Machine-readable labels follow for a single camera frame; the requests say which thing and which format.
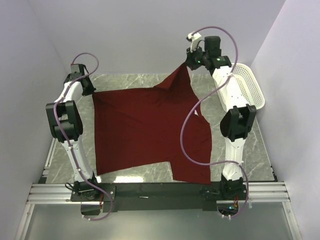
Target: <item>white laundry basket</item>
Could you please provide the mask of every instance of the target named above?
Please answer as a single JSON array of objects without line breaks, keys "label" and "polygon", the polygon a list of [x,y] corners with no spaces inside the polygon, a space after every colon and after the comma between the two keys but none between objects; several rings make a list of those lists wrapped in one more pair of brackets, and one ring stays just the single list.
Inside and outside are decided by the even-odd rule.
[{"label": "white laundry basket", "polygon": [[[265,97],[250,67],[242,63],[237,63],[234,68],[233,75],[248,103],[250,105],[255,105],[256,109],[261,109],[265,105]],[[221,96],[220,91],[218,91],[218,96],[223,110],[227,112],[226,103]]]}]

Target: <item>marble tabletop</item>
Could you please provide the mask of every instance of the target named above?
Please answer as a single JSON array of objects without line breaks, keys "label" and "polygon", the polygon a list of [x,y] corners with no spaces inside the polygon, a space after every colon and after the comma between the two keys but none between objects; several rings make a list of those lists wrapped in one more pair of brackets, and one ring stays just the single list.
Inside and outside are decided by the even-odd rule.
[{"label": "marble tabletop", "polygon": [[[167,74],[99,74],[91,77],[97,92],[150,88],[162,82]],[[192,74],[191,86],[198,98],[205,96],[215,88],[209,74]],[[94,103],[91,96],[81,97],[77,108],[83,122],[82,142],[89,165],[96,174],[96,154],[94,141]],[[201,103],[201,112],[210,123],[212,133],[211,162],[225,160],[225,140],[220,132],[220,121],[225,115],[219,97],[214,94]],[[58,142],[53,150],[47,184],[64,184],[74,181],[74,172],[65,149]],[[224,165],[210,166],[211,181],[220,181]],[[254,121],[251,132],[243,149],[243,167],[250,181],[273,181],[271,164],[261,136],[257,120]],[[100,175],[103,183],[158,183],[176,182],[169,162],[153,163],[131,167]]]}]

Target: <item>gray floor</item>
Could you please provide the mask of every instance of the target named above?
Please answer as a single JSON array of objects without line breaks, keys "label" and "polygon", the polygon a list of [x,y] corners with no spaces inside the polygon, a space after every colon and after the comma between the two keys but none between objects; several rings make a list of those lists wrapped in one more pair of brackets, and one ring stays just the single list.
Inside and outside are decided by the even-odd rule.
[{"label": "gray floor", "polygon": [[231,221],[217,212],[120,211],[88,222],[78,205],[36,205],[26,240],[292,240],[281,202],[253,203]]},{"label": "gray floor", "polygon": [[[98,92],[130,88],[150,88],[165,79],[167,74],[102,74],[94,75],[91,80]],[[193,74],[191,85],[198,98],[203,97],[215,87],[209,74]],[[96,154],[94,141],[94,105],[91,96],[82,97],[77,107],[83,122],[82,137],[84,151],[90,166],[96,171]],[[202,102],[201,111],[210,123],[212,132],[211,162],[225,159],[225,140],[220,133],[220,121],[225,115],[217,94]],[[257,121],[249,133],[243,150],[243,166],[250,181],[273,181],[274,176],[263,143]],[[219,181],[223,164],[211,166],[211,180]],[[174,182],[168,162],[137,166],[100,176],[102,182]],[[56,144],[51,160],[47,184],[64,184],[74,181],[74,173],[66,151],[60,143]]]}]

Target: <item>white wall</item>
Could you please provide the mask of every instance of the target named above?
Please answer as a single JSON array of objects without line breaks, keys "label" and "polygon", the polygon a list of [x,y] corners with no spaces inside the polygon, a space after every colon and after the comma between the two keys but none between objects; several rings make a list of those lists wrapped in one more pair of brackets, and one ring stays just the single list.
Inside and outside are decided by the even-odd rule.
[{"label": "white wall", "polygon": [[305,240],[320,238],[320,1],[286,0],[252,70],[266,99],[258,120]]},{"label": "white wall", "polygon": [[0,0],[0,239],[14,238],[50,146],[45,105],[66,72],[26,0]]},{"label": "white wall", "polygon": [[[285,0],[29,0],[69,70],[70,56],[88,51],[100,73],[170,73],[186,59],[188,33],[208,25],[226,28],[239,60],[250,65]],[[222,52],[234,47],[218,30]],[[85,58],[89,68],[95,61]]]}]

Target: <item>maroon cloth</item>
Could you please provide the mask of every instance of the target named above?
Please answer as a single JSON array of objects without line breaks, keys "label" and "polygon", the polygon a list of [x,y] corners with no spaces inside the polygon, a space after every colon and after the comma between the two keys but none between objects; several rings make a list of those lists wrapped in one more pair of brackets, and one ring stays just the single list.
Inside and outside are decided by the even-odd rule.
[{"label": "maroon cloth", "polygon": [[[183,122],[198,102],[183,63],[160,84],[96,92],[94,140],[97,174],[145,164],[170,162],[173,179],[209,184],[209,166],[190,162],[180,147]],[[196,161],[210,162],[211,130],[196,109],[184,131],[186,152]]]}]

